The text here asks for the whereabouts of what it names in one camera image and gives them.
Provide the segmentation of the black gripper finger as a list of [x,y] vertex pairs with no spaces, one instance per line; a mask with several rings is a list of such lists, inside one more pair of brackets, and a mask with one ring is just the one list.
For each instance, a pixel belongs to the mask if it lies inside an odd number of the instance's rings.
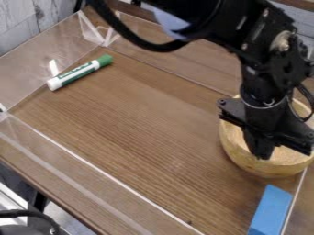
[[269,160],[275,148],[281,146],[275,132],[263,132],[245,128],[243,136],[250,153],[258,159]]

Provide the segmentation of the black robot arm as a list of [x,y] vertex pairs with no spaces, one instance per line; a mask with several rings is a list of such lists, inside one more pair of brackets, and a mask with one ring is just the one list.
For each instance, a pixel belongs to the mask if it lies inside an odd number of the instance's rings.
[[216,106],[219,118],[242,129],[249,151],[263,160],[279,146],[309,155],[314,128],[291,102],[299,92],[314,113],[314,96],[303,85],[314,76],[314,61],[293,18],[267,0],[143,1],[175,39],[206,39],[238,57],[239,96],[218,100]]

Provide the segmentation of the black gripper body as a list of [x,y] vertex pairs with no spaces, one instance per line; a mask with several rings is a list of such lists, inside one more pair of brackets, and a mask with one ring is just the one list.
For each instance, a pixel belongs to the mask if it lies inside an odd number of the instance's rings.
[[314,128],[291,111],[289,101],[282,99],[271,106],[251,106],[242,98],[223,98],[216,101],[219,118],[242,131],[251,128],[275,132],[281,146],[310,155],[314,148]]

